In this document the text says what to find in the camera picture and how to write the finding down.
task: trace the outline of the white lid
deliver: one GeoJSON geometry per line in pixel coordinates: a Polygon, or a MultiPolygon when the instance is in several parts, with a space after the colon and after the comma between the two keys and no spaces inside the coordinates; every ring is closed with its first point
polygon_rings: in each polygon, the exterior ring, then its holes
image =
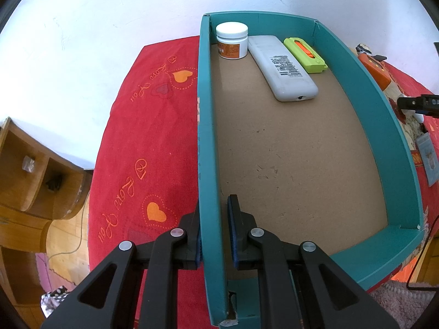
{"type": "Polygon", "coordinates": [[[241,22],[224,22],[216,26],[216,35],[222,38],[241,38],[249,34],[247,25],[241,22]]]}

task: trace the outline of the metal screw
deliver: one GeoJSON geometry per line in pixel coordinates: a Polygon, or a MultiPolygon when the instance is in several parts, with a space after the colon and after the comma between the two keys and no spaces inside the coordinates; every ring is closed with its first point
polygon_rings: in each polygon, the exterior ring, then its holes
{"type": "Polygon", "coordinates": [[[316,249],[315,243],[311,241],[305,241],[302,245],[303,249],[308,252],[313,252],[316,249]]]}
{"type": "Polygon", "coordinates": [[[120,248],[122,251],[127,251],[127,250],[129,250],[131,247],[133,247],[133,244],[131,243],[131,241],[122,241],[122,242],[119,244],[119,248],[120,248]]]}
{"type": "Polygon", "coordinates": [[[184,234],[184,230],[180,228],[175,228],[171,230],[171,236],[180,237],[184,234]]]}
{"type": "Polygon", "coordinates": [[[253,228],[250,230],[250,234],[252,234],[254,237],[261,237],[264,235],[264,230],[261,228],[253,228]]]}

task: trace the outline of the wooden cabinet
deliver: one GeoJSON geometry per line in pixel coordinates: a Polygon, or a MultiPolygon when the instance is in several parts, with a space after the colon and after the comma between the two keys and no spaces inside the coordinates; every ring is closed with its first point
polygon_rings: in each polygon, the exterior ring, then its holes
{"type": "Polygon", "coordinates": [[[0,245],[45,252],[53,219],[69,219],[82,208],[91,175],[44,147],[7,119],[0,130],[0,245]],[[23,159],[34,169],[22,169],[23,159]]]}
{"type": "Polygon", "coordinates": [[[52,220],[79,212],[91,178],[11,119],[0,129],[0,285],[31,329],[44,320],[35,252],[46,252],[52,220]],[[22,168],[25,157],[33,162],[30,172],[22,168]]]}

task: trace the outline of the pink rug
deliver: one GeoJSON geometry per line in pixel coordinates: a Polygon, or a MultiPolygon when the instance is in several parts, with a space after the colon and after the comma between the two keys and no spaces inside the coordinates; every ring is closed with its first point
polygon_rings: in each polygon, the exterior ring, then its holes
{"type": "Polygon", "coordinates": [[[69,292],[76,287],[74,283],[69,282],[65,278],[62,278],[60,275],[48,268],[46,254],[35,254],[35,259],[38,269],[38,276],[40,278],[40,284],[46,293],[53,292],[55,289],[61,287],[62,285],[67,288],[69,292]]]}
{"type": "MultiPolygon", "coordinates": [[[[411,283],[413,287],[432,287],[429,283],[411,283]]],[[[388,281],[370,295],[396,319],[401,329],[409,329],[429,305],[435,292],[408,290],[406,284],[388,281]]]]}

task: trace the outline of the jar label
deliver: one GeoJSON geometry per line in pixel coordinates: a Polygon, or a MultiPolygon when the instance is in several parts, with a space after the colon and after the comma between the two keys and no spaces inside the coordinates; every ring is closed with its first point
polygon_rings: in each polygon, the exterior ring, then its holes
{"type": "Polygon", "coordinates": [[[219,55],[224,58],[238,59],[239,58],[239,44],[238,45],[228,45],[226,43],[218,42],[218,52],[219,55]]]}

